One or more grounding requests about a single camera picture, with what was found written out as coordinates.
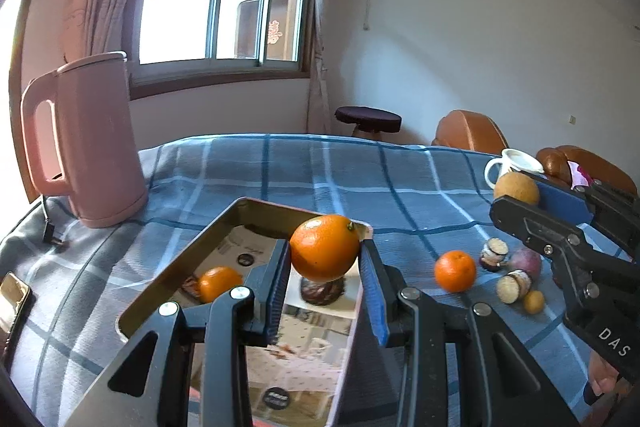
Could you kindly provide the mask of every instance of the kettle lid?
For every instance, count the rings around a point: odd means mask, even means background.
[[[60,66],[56,70],[56,73],[65,73],[66,71],[75,70],[76,68],[81,68],[82,66],[95,64],[96,62],[105,62],[107,60],[127,60],[127,54],[125,52],[109,52],[101,53],[99,55],[91,55],[90,57],[78,58],[78,60],[74,60],[73,62],[69,62],[64,66]]]

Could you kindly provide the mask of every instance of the pink cloth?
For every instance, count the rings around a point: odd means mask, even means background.
[[[568,162],[569,168],[571,169],[571,188],[577,187],[578,185],[583,185],[588,187],[593,183],[590,175],[587,174],[587,171],[580,167],[576,162]]]

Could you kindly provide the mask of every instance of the window frame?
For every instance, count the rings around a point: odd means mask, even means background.
[[[140,64],[140,28],[144,0],[127,0],[122,31],[123,48],[129,57],[131,98],[142,98],[194,86],[263,78],[308,78],[305,67],[309,63],[307,55],[310,53],[310,39],[308,37],[312,28],[308,22],[312,19],[310,17],[312,0],[298,0],[298,2],[301,3],[301,7],[296,22],[299,28],[298,41],[294,43],[297,49],[296,61],[266,58],[271,0],[260,0],[258,7],[257,58],[214,58],[218,40],[220,0],[211,0],[207,21],[207,58]]]

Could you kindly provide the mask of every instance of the pink kettle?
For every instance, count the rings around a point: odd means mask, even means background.
[[[22,95],[22,132],[34,187],[68,196],[71,210],[92,228],[110,227],[146,203],[147,190],[133,139],[127,55],[80,58],[35,78]],[[35,111],[49,102],[62,176],[44,175]]]

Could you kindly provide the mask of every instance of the smartphone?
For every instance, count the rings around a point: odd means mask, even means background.
[[[4,276],[0,284],[0,362],[6,368],[11,365],[12,344],[27,315],[30,296],[31,289],[13,273]]]

